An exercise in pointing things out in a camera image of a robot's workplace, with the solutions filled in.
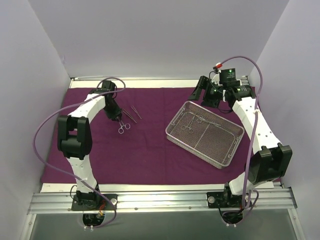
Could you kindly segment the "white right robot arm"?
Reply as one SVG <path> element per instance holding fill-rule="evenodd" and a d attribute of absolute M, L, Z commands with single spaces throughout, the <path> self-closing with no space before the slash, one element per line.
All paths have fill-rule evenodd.
<path fill-rule="evenodd" d="M 196 101 L 201 93 L 204 94 L 202 106 L 217 108 L 221 101 L 227 102 L 250 139 L 244 173 L 231 180 L 228 183 L 230 189 L 222 193 L 223 203 L 232 207 L 240 201 L 240 195 L 282 178 L 293 151 L 289 145 L 282 144 L 270 129 L 258 106 L 258 95 L 251 86 L 242 85 L 239 80 L 214 84 L 203 75 L 188 99 Z"/>

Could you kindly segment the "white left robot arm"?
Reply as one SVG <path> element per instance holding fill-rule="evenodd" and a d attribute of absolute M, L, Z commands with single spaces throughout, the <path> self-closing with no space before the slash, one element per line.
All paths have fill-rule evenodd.
<path fill-rule="evenodd" d="M 116 103 L 115 86 L 99 87 L 89 92 L 85 101 L 68 115 L 58 118 L 57 147 L 71 165 L 75 175 L 77 194 L 84 195 L 83 204 L 90 210 L 100 206 L 101 197 L 97 194 L 98 182 L 90 162 L 93 139 L 90 123 L 100 111 L 107 118 L 120 124 L 119 134 L 126 126 L 122 121 L 122 109 Z"/>

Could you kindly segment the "steel forceps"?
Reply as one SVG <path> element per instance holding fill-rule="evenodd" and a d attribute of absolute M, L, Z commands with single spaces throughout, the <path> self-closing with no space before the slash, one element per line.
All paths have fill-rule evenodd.
<path fill-rule="evenodd" d="M 118 129 L 119 134 L 123 134 L 125 130 L 129 130 L 131 128 L 131 125 L 129 123 L 124 123 L 122 120 L 119 120 L 118 123 L 119 123 L 119 129 Z"/>
<path fill-rule="evenodd" d="M 221 127 L 222 125 L 218 123 L 216 120 L 206 119 L 202 115 L 195 115 L 197 123 L 207 123 L 210 125 L 214 125 L 216 127 Z"/>

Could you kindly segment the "steel surgical scissors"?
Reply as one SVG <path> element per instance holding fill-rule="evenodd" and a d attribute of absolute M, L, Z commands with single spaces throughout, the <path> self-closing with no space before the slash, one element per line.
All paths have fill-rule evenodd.
<path fill-rule="evenodd" d="M 195 120 L 195 115 L 192 116 L 192 118 L 190 119 L 190 121 L 188 122 L 188 124 L 183 125 L 181 127 L 182 130 L 186 130 L 188 131 L 190 134 L 192 134 L 194 132 L 194 129 L 192 128 L 192 124 Z"/>

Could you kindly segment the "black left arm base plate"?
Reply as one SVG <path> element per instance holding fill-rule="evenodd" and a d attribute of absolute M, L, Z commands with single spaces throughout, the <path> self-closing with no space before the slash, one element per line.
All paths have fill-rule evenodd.
<path fill-rule="evenodd" d="M 95 192 L 83 193 L 77 191 L 72 196 L 72 211 L 97 211 L 113 210 L 114 205 L 117 207 L 117 194 L 103 194 L 104 198 Z"/>

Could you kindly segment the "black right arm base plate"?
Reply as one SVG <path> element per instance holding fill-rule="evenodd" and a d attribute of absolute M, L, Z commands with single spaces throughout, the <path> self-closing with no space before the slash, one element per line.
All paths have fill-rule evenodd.
<path fill-rule="evenodd" d="M 207 205 L 209 208 L 237 208 L 241 209 L 242 206 L 242 196 L 232 195 L 228 191 L 224 192 L 207 192 Z"/>

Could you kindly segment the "steel tweezers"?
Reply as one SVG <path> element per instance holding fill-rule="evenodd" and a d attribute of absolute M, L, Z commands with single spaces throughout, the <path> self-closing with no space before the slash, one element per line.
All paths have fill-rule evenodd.
<path fill-rule="evenodd" d="M 122 112 L 128 116 L 135 124 L 137 123 L 137 121 L 132 117 L 132 115 L 125 109 L 122 109 Z"/>
<path fill-rule="evenodd" d="M 140 114 L 138 113 L 137 109 L 132 105 L 131 109 L 137 114 L 137 116 L 139 117 L 139 119 L 142 120 L 142 117 L 140 116 Z"/>

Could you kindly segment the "wire mesh instrument tray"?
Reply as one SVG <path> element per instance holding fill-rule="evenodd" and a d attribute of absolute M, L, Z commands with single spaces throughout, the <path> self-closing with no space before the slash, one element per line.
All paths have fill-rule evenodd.
<path fill-rule="evenodd" d="M 192 124 L 193 133 L 182 130 L 181 127 L 187 125 L 193 115 L 215 120 L 222 126 L 198 123 L 195 117 Z M 230 165 L 245 132 L 242 126 L 192 101 L 186 101 L 182 105 L 165 129 L 169 141 L 217 169 Z"/>

